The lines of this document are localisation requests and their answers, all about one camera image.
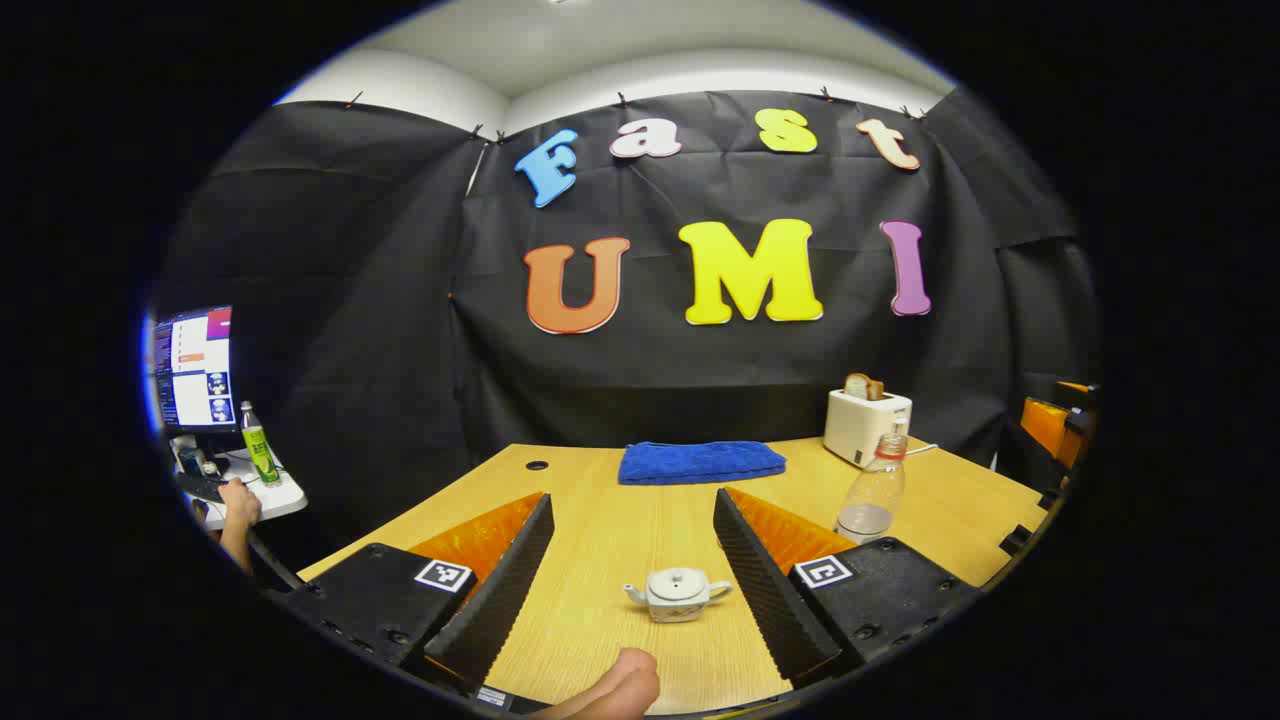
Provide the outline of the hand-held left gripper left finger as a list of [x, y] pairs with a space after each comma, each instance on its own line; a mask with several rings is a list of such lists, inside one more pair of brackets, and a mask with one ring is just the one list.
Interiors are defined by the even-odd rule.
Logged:
[[269, 600], [374, 667], [476, 694], [522, 612], [556, 533], [534, 492], [445, 527], [403, 514]]

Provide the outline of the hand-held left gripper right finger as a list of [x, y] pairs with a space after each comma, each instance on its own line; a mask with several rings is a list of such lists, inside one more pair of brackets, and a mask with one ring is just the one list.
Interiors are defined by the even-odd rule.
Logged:
[[780, 675], [801, 689], [905, 650], [980, 592], [893, 537], [852, 546], [740, 489], [713, 525]]

